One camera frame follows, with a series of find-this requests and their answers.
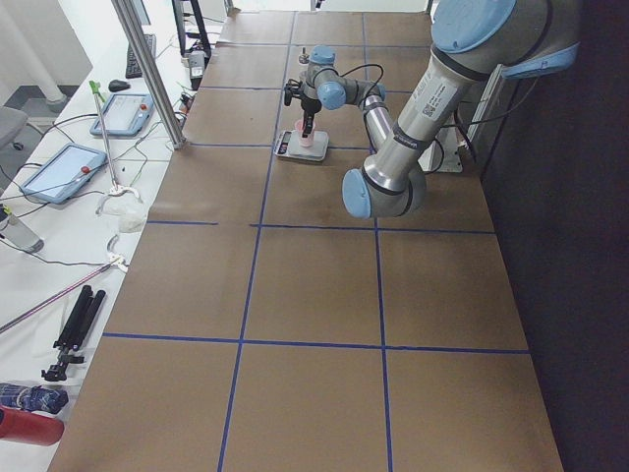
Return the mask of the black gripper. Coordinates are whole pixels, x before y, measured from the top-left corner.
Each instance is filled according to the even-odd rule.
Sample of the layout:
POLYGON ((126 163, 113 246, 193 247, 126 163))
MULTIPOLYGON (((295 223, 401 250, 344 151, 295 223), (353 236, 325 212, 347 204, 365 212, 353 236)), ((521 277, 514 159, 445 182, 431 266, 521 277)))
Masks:
POLYGON ((301 136, 308 139, 315 129, 315 112, 320 111, 320 101, 316 91, 304 81, 289 79, 283 88, 283 102, 290 106, 293 100, 298 100, 304 110, 301 136))

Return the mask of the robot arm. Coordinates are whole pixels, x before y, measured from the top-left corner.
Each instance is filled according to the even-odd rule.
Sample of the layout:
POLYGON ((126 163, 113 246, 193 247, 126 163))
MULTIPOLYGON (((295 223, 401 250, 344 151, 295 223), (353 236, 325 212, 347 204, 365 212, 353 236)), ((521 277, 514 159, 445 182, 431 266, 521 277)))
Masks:
POLYGON ((417 209, 426 194, 422 153, 471 85, 496 66, 505 78, 530 78, 570 67, 577 55, 580 1, 442 1, 431 26, 429 64, 397 119, 375 82, 350 80, 334 67, 335 52, 316 46, 298 81, 284 87, 284 102, 298 99, 304 136, 322 108, 359 107, 374 154, 342 183, 343 202, 357 218, 397 217, 417 209))

